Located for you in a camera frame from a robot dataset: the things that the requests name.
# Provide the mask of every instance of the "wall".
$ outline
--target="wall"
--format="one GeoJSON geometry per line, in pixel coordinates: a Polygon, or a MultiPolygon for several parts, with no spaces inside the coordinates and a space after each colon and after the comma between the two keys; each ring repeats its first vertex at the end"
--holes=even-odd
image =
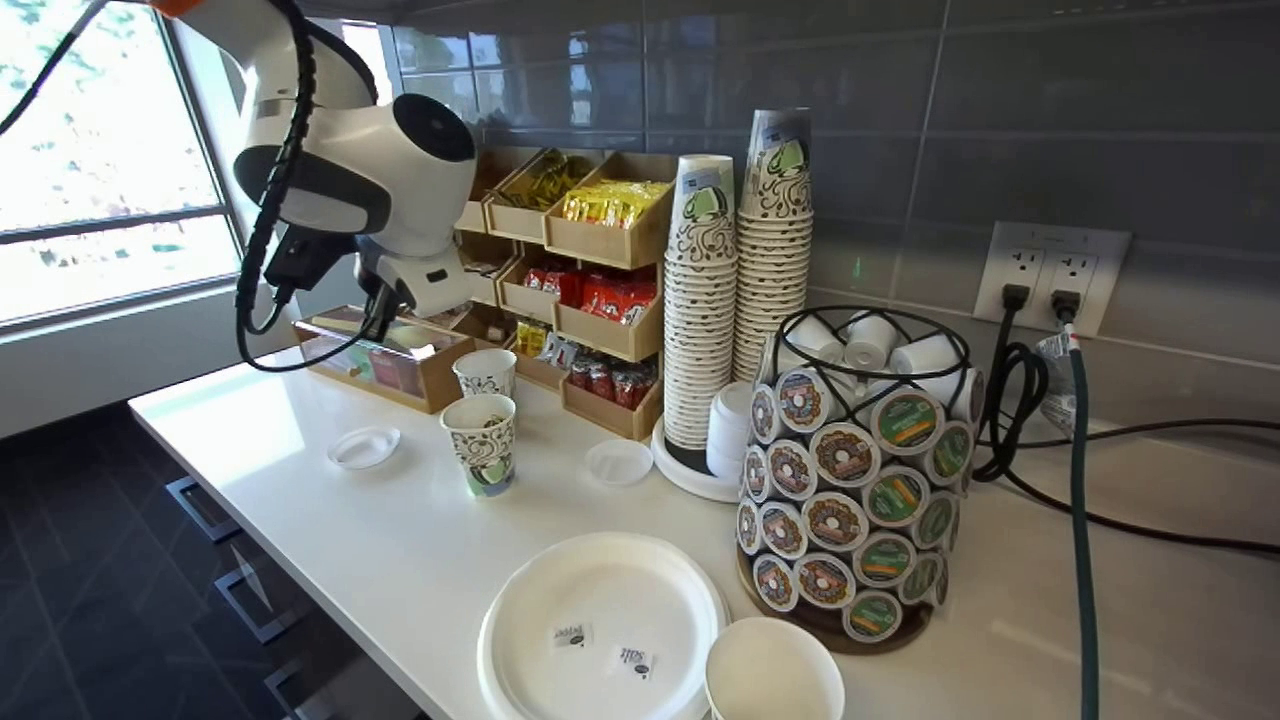
{"type": "Polygon", "coordinates": [[[817,119],[811,299],[967,310],[990,222],[1136,234],[1109,416],[1276,416],[1280,0],[417,5],[396,71],[486,145],[744,153],[817,119]]]}

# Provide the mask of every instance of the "stack of paper cups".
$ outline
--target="stack of paper cups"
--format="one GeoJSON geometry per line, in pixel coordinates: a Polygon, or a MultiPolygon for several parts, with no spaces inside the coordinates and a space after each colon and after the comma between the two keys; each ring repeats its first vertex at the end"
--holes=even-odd
{"type": "Polygon", "coordinates": [[[789,222],[811,211],[806,109],[757,109],[740,211],[789,222]]]}
{"type": "Polygon", "coordinates": [[[811,194],[802,109],[757,109],[735,234],[735,382],[761,382],[762,343],[806,295],[811,194]]]}
{"type": "Polygon", "coordinates": [[[740,484],[750,445],[750,392],[757,383],[723,383],[712,399],[706,473],[719,484],[740,484]]]}
{"type": "Polygon", "coordinates": [[[680,157],[662,255],[662,435],[706,449],[716,392],[730,382],[735,318],[730,157],[680,157]]]}
{"type": "Polygon", "coordinates": [[[730,234],[730,157],[680,157],[672,201],[672,259],[728,259],[735,255],[730,234]]]}

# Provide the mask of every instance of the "coffee pod holder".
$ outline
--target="coffee pod holder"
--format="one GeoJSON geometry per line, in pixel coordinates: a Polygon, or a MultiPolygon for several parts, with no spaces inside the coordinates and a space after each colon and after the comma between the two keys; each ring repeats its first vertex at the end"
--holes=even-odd
{"type": "Polygon", "coordinates": [[[767,361],[735,506],[740,585],[831,654],[902,647],[949,596],[978,416],[967,343],[926,318],[836,304],[785,318],[767,361]],[[852,318],[881,318],[895,343],[949,343],[951,361],[900,373],[795,343],[799,323],[840,336],[852,318]]]}

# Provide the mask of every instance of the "coffee cup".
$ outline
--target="coffee cup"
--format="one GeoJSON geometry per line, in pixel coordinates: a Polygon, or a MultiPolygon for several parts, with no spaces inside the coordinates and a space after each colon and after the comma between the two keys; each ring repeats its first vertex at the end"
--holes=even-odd
{"type": "Polygon", "coordinates": [[[464,397],[501,392],[517,399],[517,354],[509,348],[468,354],[452,361],[452,375],[464,388],[464,397]]]}
{"type": "Polygon", "coordinates": [[[501,495],[517,480],[517,399],[501,392],[461,397],[441,411],[470,495],[501,495]]]}
{"type": "Polygon", "coordinates": [[[702,663],[716,720],[795,716],[840,720],[844,682],[831,654],[799,626],[749,618],[728,626],[702,663]]]}

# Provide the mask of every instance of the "window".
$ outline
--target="window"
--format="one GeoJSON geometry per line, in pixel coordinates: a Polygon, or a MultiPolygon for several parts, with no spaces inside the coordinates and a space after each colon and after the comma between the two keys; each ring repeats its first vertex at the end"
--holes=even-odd
{"type": "MultiPolygon", "coordinates": [[[[0,118],[77,14],[0,0],[0,118]]],[[[108,5],[0,137],[0,331],[233,276],[233,210],[163,23],[108,5]]]]}

